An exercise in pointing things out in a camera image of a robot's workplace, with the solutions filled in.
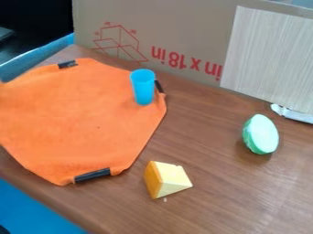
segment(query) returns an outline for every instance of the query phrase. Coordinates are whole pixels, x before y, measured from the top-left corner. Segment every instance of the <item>yellow block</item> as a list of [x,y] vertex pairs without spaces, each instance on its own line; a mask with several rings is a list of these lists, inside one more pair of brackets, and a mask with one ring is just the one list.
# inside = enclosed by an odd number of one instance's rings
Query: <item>yellow block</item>
[[153,199],[192,187],[181,165],[150,161],[145,170],[147,190]]

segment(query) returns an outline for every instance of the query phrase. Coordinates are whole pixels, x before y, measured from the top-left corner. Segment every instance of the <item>blue surface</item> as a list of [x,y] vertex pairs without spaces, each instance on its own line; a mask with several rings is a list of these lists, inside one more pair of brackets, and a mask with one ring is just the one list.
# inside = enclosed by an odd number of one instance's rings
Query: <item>blue surface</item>
[[33,68],[39,62],[51,57],[74,43],[74,34],[69,34],[41,48],[36,48],[13,58],[0,66],[1,81],[8,82],[21,75],[28,69]]
[[150,104],[155,96],[156,74],[150,69],[137,69],[131,75],[135,101],[139,105]]
[[0,225],[11,234],[86,233],[3,179],[0,179]]

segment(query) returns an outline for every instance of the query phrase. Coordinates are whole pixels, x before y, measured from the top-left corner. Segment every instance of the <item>black strap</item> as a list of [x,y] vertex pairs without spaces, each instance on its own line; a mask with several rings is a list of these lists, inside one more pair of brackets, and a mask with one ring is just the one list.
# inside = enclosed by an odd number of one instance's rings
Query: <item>black strap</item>
[[0,234],[10,234],[10,232],[0,225]]
[[163,90],[163,88],[162,88],[162,86],[158,80],[155,80],[155,84],[156,84],[156,88],[157,88],[158,92],[164,93],[164,90]]
[[94,178],[101,177],[101,176],[109,176],[110,174],[111,174],[110,168],[105,168],[102,170],[86,173],[83,175],[77,175],[74,178],[74,180],[75,180],[75,183],[79,183],[81,181],[88,180],[88,179],[94,179]]

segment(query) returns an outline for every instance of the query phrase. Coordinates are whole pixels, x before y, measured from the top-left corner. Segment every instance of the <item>cardboard box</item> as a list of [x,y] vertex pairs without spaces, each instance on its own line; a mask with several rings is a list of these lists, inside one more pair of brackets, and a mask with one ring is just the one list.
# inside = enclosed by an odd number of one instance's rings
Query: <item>cardboard box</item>
[[219,85],[238,5],[313,17],[310,9],[262,0],[73,0],[76,43]]

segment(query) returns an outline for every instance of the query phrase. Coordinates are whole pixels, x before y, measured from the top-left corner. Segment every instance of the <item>white paper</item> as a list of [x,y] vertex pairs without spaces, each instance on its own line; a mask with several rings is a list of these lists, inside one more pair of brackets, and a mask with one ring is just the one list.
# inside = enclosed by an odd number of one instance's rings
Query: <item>white paper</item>
[[276,112],[280,116],[284,116],[287,119],[313,124],[312,114],[294,112],[294,111],[289,110],[286,107],[281,107],[277,104],[272,104],[271,109],[273,110],[273,112]]

